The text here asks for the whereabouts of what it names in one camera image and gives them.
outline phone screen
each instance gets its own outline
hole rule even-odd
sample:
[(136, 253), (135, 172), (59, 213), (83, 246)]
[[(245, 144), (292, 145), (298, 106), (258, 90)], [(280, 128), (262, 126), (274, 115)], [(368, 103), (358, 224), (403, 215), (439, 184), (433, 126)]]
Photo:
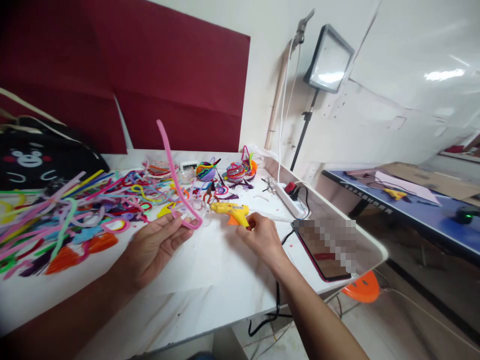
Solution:
[(327, 282), (350, 279), (352, 275), (347, 272), (340, 260), (335, 259), (335, 253), (326, 246), (325, 235), (320, 233), (314, 225), (294, 226), (303, 247), (315, 265), (320, 277)]

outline left hand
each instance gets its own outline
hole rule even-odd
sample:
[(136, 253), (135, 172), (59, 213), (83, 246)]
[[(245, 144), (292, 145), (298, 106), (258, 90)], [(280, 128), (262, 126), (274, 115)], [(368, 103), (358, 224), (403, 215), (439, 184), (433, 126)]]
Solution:
[(135, 234), (108, 272), (126, 284), (129, 291), (136, 292), (158, 276), (175, 250), (193, 233), (193, 230), (182, 226), (180, 216), (174, 219), (169, 213), (159, 217)]

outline maroon backdrop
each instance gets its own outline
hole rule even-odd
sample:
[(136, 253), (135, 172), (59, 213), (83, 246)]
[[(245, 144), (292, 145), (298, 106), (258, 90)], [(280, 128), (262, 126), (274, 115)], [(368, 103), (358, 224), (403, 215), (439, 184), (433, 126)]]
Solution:
[[(78, 2), (6, 1), (0, 13), (0, 87), (75, 129), (101, 153), (125, 154), (105, 62)], [(1, 95), (0, 108), (39, 116)]]
[(86, 0), (133, 146), (237, 152), (250, 37), (146, 0)]
[[(9, 7), (0, 11), (0, 87), (100, 152), (126, 152), (114, 94), (137, 149), (163, 149), (161, 119), (174, 150), (238, 151), (249, 36), (145, 0)], [(0, 108), (33, 115), (2, 96)]]

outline right hand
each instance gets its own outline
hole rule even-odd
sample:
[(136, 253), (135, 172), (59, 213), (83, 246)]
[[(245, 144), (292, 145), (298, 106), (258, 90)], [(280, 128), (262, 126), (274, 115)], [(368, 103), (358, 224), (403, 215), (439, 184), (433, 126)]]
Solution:
[(238, 226), (236, 233), (267, 266), (272, 268), (285, 260), (289, 261), (272, 220), (258, 212), (247, 216), (246, 219), (253, 231)]

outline orange chair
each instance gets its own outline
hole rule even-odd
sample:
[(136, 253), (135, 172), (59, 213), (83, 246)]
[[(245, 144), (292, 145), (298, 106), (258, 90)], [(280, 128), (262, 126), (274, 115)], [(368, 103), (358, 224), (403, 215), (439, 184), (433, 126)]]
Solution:
[(374, 272), (369, 271), (341, 292), (360, 303), (373, 303), (380, 295), (380, 286)]

